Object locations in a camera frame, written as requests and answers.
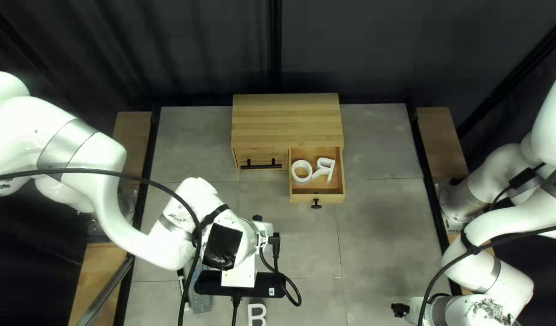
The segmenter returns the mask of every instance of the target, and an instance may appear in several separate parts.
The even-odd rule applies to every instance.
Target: gray floor tile
[[[352,181],[336,204],[344,277],[437,271],[441,251],[422,179]]]
[[[189,176],[237,181],[231,154],[231,107],[164,107],[151,178],[181,182]]]
[[[164,183],[170,189],[177,189],[179,183]],[[211,182],[211,184],[218,191],[222,200],[228,204],[231,209],[239,213],[239,192],[240,186],[238,182]],[[170,197],[163,191],[150,187],[145,201],[145,210],[143,214],[143,221],[141,223],[141,232],[149,233],[151,228],[157,221],[161,212],[169,202]],[[177,273],[157,267],[143,259],[136,258],[135,266],[133,268],[134,281],[175,281],[177,280]]]
[[[422,177],[404,104],[340,106],[345,178]]]
[[[267,309],[267,325],[346,326],[346,309],[341,278],[299,278],[293,280],[302,294],[302,306],[282,299],[251,299],[262,302]],[[247,320],[240,321],[247,325]]]
[[[402,318],[395,318],[391,303],[404,303],[414,296],[423,296],[433,275],[403,269],[398,274],[391,271],[372,277],[345,277],[344,292],[348,326],[405,326]],[[446,277],[433,288],[433,293],[449,292]]]
[[[303,298],[295,307],[286,297],[281,299],[245,298],[239,308],[236,325],[247,325],[248,304],[266,306],[268,325],[346,325],[345,300],[341,278],[294,279]],[[176,281],[133,282],[125,317],[125,326],[176,325],[181,300]],[[185,312],[183,323],[191,326],[229,325],[233,306],[228,297],[213,296],[212,310],[194,315]]]
[[[240,182],[240,213],[260,214],[280,232],[280,270],[291,278],[341,275],[333,205],[289,203],[288,180]],[[259,270],[266,270],[258,261]]]
[[[177,324],[181,291],[177,281],[133,282],[125,313],[125,326]]]

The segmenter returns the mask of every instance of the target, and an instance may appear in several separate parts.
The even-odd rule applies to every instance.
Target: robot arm
[[[54,168],[121,172],[125,158],[122,145],[64,110],[28,96],[26,87],[17,78],[0,72],[0,174]],[[14,193],[30,178],[0,181],[0,196]],[[45,196],[82,212],[94,211],[116,245],[150,263],[178,270],[195,253],[192,242],[195,224],[175,199],[169,202],[151,232],[145,234],[129,225],[121,213],[117,177],[65,173],[32,178]],[[220,209],[224,203],[201,178],[188,178],[176,193],[189,204],[199,222],[206,220],[200,226],[203,241],[200,254],[204,263],[231,274],[231,270],[238,270],[247,262],[251,267],[248,272],[255,273],[253,256],[272,235],[272,225],[239,218],[226,206]],[[209,241],[210,235],[215,241]],[[242,286],[253,284],[248,281]]]
[[[476,219],[473,214],[486,207],[506,188],[508,181],[527,167],[547,165],[541,186],[531,186],[516,206],[487,212]],[[542,105],[532,131],[521,145],[505,145],[491,153],[484,164],[454,190],[442,194],[443,214],[449,222],[468,223],[449,246],[442,264],[481,246],[498,235],[529,232],[556,226],[556,82]],[[543,233],[556,238],[556,231]],[[450,296],[423,303],[408,300],[405,320],[417,324],[424,307],[424,325],[513,325],[533,295],[533,282],[527,275],[491,254],[470,255],[445,271],[451,280],[476,293]]]

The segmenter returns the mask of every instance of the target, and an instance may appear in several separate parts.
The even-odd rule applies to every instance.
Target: wooden drawer cabinet
[[[249,162],[250,167],[289,170],[297,157],[307,157],[316,167],[319,155],[336,160],[329,184],[323,176],[305,187],[291,185],[291,202],[342,202],[344,145],[338,94],[234,95],[231,151],[236,168],[249,170]]]

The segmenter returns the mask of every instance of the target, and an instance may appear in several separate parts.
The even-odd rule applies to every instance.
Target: closed drawer
[[[287,169],[288,168],[288,148],[287,147],[276,147],[276,148],[255,148],[255,147],[238,147],[234,148],[234,157],[236,159],[236,167],[238,169],[243,169],[241,167],[248,165],[248,160],[250,165],[271,165],[272,159],[274,159],[274,164],[282,165],[280,168],[267,167],[267,169]]]
[[[321,175],[308,184],[300,186],[292,181],[292,163],[299,159],[304,159],[312,165],[316,171],[316,161],[320,157],[334,159],[334,172],[332,179],[326,183],[327,176]],[[342,203],[345,199],[345,174],[344,164],[342,163],[342,149],[338,146],[333,147],[305,147],[291,148],[288,151],[288,171],[290,177],[290,203],[313,203],[314,199],[319,199],[319,203]]]

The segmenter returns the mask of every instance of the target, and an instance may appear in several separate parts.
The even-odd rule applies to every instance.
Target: drawer handle
[[[310,208],[314,208],[314,209],[318,209],[318,208],[322,208],[322,205],[318,204],[319,199],[318,198],[314,198],[314,205],[310,206]]]
[[[276,164],[276,159],[272,159],[272,164],[252,165],[252,160],[248,159],[248,165],[240,166],[241,170],[255,170],[255,169],[281,169],[281,164]]]

